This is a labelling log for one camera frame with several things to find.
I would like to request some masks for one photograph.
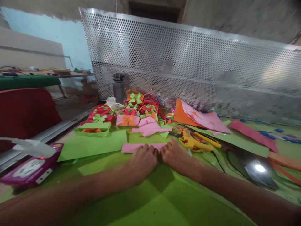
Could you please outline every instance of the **blue wall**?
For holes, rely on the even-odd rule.
[[[1,7],[1,12],[13,31],[61,43],[64,55],[71,57],[73,67],[93,71],[85,32],[80,21],[62,21],[6,7]],[[70,69],[69,59],[66,58],[65,61],[67,68]],[[81,78],[78,78],[78,82],[76,79],[66,80],[61,81],[64,86],[81,89]]]

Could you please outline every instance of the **pink paper sheet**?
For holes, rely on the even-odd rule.
[[[160,151],[161,147],[163,147],[166,143],[155,143],[155,144],[148,144],[149,146],[154,146],[154,148],[157,148],[158,151]],[[124,143],[121,149],[121,152],[123,153],[133,153],[136,148],[143,146],[144,144],[129,144]]]
[[[219,117],[215,112],[203,114],[199,111],[196,111],[193,107],[189,106],[184,101],[181,100],[181,102],[182,102],[182,107],[184,112],[194,122],[202,125],[203,127],[209,130],[223,132],[223,133],[232,133],[232,131],[229,130],[225,126],[225,124],[219,119]]]
[[[264,146],[267,146],[274,152],[279,153],[276,142],[274,140],[271,140],[271,139],[265,137],[264,135],[261,135],[259,132],[251,129],[250,127],[246,126],[242,122],[235,120],[229,125],[229,127],[231,127],[232,129],[238,130],[239,132],[246,135],[247,137],[250,137],[253,140],[257,141],[258,143],[261,143]]]
[[[171,128],[162,129],[158,125],[158,123],[156,123],[155,120],[151,117],[141,119],[139,123],[139,129],[137,128],[132,129],[132,132],[141,132],[144,137],[152,135],[156,132],[166,132],[166,131],[172,131],[172,129]]]

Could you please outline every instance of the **black cable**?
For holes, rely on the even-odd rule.
[[[245,175],[244,175],[242,172],[240,172],[239,169],[237,169],[235,165],[232,164],[232,162],[231,162],[230,159],[229,159],[229,154],[228,154],[228,153],[229,153],[229,150],[227,149],[227,150],[226,150],[226,158],[227,158],[228,162],[230,163],[230,165],[231,165],[235,170],[237,170],[243,177],[245,177]]]
[[[224,171],[224,173],[226,173],[226,171],[223,169],[222,165],[219,162],[219,159],[217,158],[216,154],[214,153],[214,151],[211,151],[212,154],[214,155],[214,157],[216,158],[217,162],[219,163],[219,166],[222,168],[222,170]]]

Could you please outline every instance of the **purple device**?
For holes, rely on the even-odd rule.
[[[22,191],[39,186],[58,166],[56,161],[64,144],[53,143],[49,146],[56,149],[56,153],[53,156],[47,159],[32,157],[2,177],[0,182],[18,187],[18,190]]]

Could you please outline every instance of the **hand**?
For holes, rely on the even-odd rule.
[[[200,170],[201,162],[189,156],[173,137],[161,148],[163,162],[177,173],[194,180],[195,171]]]
[[[142,183],[158,164],[158,150],[154,146],[145,144],[136,149],[129,161],[135,175],[135,184]]]

